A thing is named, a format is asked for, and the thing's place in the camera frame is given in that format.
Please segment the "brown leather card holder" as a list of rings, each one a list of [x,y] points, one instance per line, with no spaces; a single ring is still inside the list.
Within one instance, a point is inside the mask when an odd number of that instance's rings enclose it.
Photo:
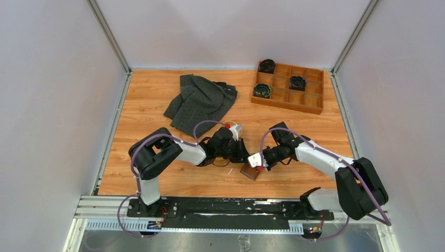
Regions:
[[[240,173],[252,181],[255,181],[261,172],[258,171],[256,167],[251,167],[249,163],[245,163],[241,168]]]

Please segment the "oval wooden card tray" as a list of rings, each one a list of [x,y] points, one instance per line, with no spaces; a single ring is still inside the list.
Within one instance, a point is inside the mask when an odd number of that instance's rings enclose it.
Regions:
[[[225,124],[225,125],[229,125],[230,127],[232,127],[232,126],[236,125],[236,123],[235,123],[235,122],[233,122],[233,121],[230,121],[230,120],[229,120],[229,121],[225,121],[225,122],[224,122],[224,124]]]

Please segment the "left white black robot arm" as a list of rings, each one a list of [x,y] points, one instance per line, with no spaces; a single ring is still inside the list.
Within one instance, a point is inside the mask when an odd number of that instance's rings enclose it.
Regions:
[[[171,135],[167,128],[162,127],[133,144],[128,154],[136,177],[141,211],[148,217],[160,212],[158,177],[174,161],[208,166],[221,158],[228,163],[246,164],[249,152],[238,132],[234,128],[221,127],[213,136],[191,143]]]

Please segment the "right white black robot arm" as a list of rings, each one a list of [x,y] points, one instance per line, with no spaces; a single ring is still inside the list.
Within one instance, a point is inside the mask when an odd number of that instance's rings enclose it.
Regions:
[[[369,216],[390,225],[382,209],[389,196],[371,160],[329,151],[309,137],[288,129],[284,122],[271,127],[264,136],[268,134],[276,145],[264,147],[261,141],[260,151],[248,157],[252,168],[269,171],[289,159],[318,169],[336,183],[333,190],[315,187],[300,196],[300,213],[304,218],[313,219],[321,211],[340,211],[356,221]]]

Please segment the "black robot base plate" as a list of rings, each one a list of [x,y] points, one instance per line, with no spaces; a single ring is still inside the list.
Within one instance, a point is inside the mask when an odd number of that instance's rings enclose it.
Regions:
[[[289,229],[292,222],[332,221],[332,212],[307,210],[298,200],[265,198],[162,197],[147,206],[131,199],[126,217],[160,219],[166,228]]]

